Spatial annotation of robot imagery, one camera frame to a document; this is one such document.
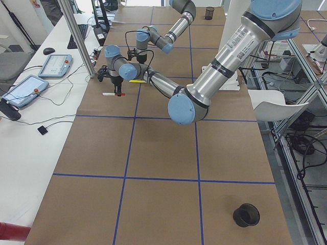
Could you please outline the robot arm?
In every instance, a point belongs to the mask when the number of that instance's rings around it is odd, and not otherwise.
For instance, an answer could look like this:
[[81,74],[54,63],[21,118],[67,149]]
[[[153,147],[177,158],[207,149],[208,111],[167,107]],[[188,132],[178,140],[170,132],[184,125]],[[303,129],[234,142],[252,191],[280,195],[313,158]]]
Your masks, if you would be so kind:
[[169,99],[168,114],[180,125],[204,119],[212,97],[264,41],[294,38],[299,33],[301,1],[251,1],[241,24],[196,81],[178,85],[149,65],[133,63],[116,45],[105,47],[108,74],[113,81],[141,79]]
[[181,17],[166,34],[161,35],[154,25],[143,27],[136,31],[136,48],[134,53],[137,61],[141,64],[147,61],[146,50],[148,49],[149,42],[164,53],[170,53],[174,47],[174,42],[191,25],[196,17],[196,6],[193,1],[169,1],[169,4],[181,14]]

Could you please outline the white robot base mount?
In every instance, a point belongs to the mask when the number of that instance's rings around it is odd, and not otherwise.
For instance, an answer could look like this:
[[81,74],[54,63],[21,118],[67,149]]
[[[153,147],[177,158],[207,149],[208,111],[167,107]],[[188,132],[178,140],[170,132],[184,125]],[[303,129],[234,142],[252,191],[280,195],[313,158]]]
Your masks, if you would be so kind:
[[250,1],[231,1],[227,12],[219,51],[210,65],[201,74],[199,89],[206,95],[218,90],[239,90],[236,70],[243,58],[237,57],[241,42],[249,40],[248,33],[241,26],[242,14],[249,8]]

